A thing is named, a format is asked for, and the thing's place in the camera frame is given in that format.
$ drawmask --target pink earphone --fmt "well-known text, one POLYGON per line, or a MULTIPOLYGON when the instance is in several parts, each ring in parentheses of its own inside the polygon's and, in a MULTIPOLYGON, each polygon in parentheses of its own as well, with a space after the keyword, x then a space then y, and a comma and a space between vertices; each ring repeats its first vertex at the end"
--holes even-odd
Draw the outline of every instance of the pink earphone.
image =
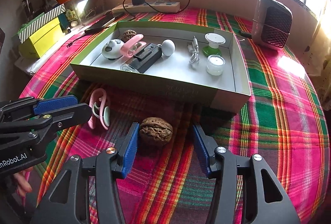
POLYGON ((144 38, 142 34, 133 36, 121 47, 121 54, 127 58, 132 58, 134 54, 137 54, 146 45, 146 42, 140 42, 142 38, 144 38))
POLYGON ((90 98, 90 107, 92 108, 92 116, 88 121, 91 129, 95 128, 96 119, 100 119, 102 126, 108 130, 110 125, 110 99, 107 97, 106 91, 103 88, 98 88, 92 92, 90 98))

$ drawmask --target metal grille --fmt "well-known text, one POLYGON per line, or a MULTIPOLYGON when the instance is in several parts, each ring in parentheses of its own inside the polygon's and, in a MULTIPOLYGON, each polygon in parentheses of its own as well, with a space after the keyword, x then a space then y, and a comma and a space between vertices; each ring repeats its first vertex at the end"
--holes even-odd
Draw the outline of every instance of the metal grille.
POLYGON ((290 33, 292 17, 275 8, 268 7, 261 34, 263 42, 283 48, 290 33))

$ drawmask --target power strip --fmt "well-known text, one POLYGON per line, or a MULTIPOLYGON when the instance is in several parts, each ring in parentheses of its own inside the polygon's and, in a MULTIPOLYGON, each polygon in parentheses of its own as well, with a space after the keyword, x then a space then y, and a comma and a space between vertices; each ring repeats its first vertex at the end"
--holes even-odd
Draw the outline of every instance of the power strip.
MULTIPOLYGON (((165 3, 156 3, 156 2, 148 2, 151 6, 153 6, 156 10, 163 13, 176 13, 179 11, 180 3, 179 2, 165 2, 165 3)), ((148 13, 148 12, 156 12, 153 8, 148 6, 146 3, 140 5, 132 5, 125 4, 125 9, 130 13, 148 13)), ((112 9, 113 14, 125 12, 123 5, 116 6, 112 9)))

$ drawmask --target white cable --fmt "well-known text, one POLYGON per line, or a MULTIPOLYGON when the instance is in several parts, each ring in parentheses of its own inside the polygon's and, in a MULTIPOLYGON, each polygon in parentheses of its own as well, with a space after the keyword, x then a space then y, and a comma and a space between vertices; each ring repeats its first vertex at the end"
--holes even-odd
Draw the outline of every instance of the white cable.
POLYGON ((198 41, 195 38, 195 36, 194 36, 192 45, 188 45, 187 48, 188 48, 189 52, 192 53, 189 63, 191 65, 198 63, 199 62, 199 45, 198 45, 198 41))

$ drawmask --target yellow box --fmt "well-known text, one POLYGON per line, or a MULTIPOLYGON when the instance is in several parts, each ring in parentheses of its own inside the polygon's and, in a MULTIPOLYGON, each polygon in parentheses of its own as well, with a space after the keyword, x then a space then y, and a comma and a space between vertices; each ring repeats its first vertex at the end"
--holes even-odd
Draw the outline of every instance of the yellow box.
POLYGON ((39 59, 63 35, 60 21, 56 17, 27 38, 24 43, 20 44, 19 52, 27 59, 39 59))

